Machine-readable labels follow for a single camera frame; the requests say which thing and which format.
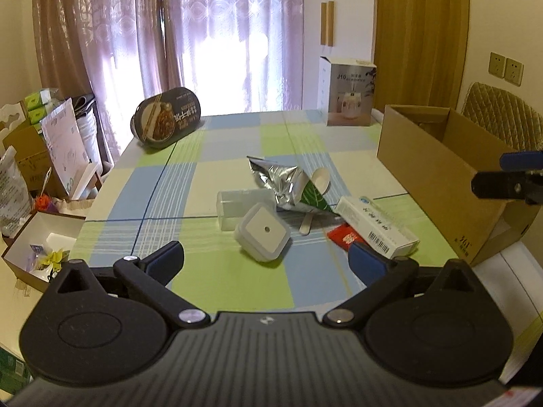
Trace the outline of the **long white barcode box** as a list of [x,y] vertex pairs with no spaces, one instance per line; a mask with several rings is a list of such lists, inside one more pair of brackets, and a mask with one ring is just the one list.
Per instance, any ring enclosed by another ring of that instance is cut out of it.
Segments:
[[420,243],[414,233],[392,219],[368,197],[342,196],[335,212],[385,258],[409,256]]

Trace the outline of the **silver green foil pouch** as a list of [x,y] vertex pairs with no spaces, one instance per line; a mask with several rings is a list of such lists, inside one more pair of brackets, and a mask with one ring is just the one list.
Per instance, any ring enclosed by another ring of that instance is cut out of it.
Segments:
[[317,214],[332,213],[328,210],[319,210],[312,206],[312,200],[305,195],[313,189],[311,175],[308,175],[300,166],[285,166],[270,160],[248,157],[248,164],[257,185],[270,189],[276,205],[282,210]]

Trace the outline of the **quilted beige chair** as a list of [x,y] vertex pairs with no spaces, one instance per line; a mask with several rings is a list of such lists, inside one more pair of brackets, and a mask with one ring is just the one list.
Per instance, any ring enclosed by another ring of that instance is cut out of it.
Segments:
[[517,151],[542,150],[542,115],[507,90],[471,84],[461,114]]

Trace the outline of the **red packet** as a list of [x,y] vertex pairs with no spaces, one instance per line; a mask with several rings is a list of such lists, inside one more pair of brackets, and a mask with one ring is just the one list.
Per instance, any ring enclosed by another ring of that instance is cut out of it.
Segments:
[[348,251],[350,246],[356,241],[362,241],[362,237],[347,223],[343,223],[329,231],[327,238],[344,251]]

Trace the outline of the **brown cardboard box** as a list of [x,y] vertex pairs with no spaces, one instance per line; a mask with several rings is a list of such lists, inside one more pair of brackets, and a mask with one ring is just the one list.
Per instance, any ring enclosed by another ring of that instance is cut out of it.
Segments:
[[479,199],[471,190],[477,172],[499,170],[512,150],[453,109],[388,105],[377,157],[474,266],[519,241],[538,215],[536,205]]

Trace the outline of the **clear plastic box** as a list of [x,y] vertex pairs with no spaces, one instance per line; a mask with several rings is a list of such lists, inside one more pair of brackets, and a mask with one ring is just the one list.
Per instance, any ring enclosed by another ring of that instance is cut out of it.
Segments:
[[233,232],[236,225],[256,204],[275,209],[275,196],[270,189],[223,190],[216,196],[218,226],[222,232]]

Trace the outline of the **checked tablecloth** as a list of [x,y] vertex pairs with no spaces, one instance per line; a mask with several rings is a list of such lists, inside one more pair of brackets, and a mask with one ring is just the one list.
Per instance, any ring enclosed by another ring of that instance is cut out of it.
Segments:
[[99,192],[72,255],[93,267],[145,257],[179,241],[184,267],[169,287],[203,311],[323,314],[362,289],[330,239],[333,213],[279,210],[249,167],[252,156],[316,175],[322,199],[373,201],[370,245],[389,253],[398,226],[417,238],[414,258],[439,267],[454,251],[376,157],[381,128],[330,127],[314,110],[208,117],[162,151],[132,141]]

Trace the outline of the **white square night light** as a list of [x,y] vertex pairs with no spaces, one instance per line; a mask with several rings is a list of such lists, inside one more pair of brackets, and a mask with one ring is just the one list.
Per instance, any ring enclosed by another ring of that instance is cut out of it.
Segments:
[[276,211],[258,203],[236,225],[234,238],[255,261],[268,263],[281,256],[291,232]]

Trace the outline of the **white crumpled plastic bag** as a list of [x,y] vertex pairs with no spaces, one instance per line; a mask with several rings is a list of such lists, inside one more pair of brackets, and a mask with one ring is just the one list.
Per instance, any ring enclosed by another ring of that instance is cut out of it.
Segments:
[[1,235],[9,238],[18,233],[34,209],[33,199],[15,160],[16,155],[17,151],[10,146],[1,158]]

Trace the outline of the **black oval food container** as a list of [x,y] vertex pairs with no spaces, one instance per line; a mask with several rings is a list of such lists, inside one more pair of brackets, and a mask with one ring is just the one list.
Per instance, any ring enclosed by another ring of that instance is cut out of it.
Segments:
[[175,144],[200,125],[200,101],[186,87],[176,87],[144,100],[130,122],[133,137],[155,150]]

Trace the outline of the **white printed paper bag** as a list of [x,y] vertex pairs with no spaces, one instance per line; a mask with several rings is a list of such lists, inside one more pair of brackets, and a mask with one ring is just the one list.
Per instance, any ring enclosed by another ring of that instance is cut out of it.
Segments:
[[41,131],[54,170],[67,197],[73,198],[89,158],[75,118],[72,100],[68,98],[41,122]]

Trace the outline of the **white humidifier box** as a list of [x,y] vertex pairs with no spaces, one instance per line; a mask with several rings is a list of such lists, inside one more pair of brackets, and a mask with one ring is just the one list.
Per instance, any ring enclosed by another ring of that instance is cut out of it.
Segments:
[[319,58],[318,109],[328,126],[369,126],[377,67],[360,59]]

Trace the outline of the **sheer pink curtain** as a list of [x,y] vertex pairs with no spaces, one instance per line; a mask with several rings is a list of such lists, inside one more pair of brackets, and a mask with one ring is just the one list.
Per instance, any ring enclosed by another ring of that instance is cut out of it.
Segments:
[[42,83],[92,94],[118,159],[144,99],[175,87],[205,115],[299,109],[304,0],[32,0]]

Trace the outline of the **wall socket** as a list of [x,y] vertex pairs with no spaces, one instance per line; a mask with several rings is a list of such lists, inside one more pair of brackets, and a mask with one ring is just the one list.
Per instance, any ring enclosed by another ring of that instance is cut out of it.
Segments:
[[524,65],[512,58],[505,61],[504,80],[510,84],[520,86],[524,74]]
[[506,58],[499,53],[490,53],[489,69],[490,75],[504,78]]

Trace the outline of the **left wall socket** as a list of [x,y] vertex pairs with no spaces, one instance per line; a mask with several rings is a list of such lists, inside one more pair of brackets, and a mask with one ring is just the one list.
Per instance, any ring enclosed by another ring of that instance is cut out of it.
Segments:
[[490,53],[489,69],[490,75],[504,78],[506,58],[499,53]]

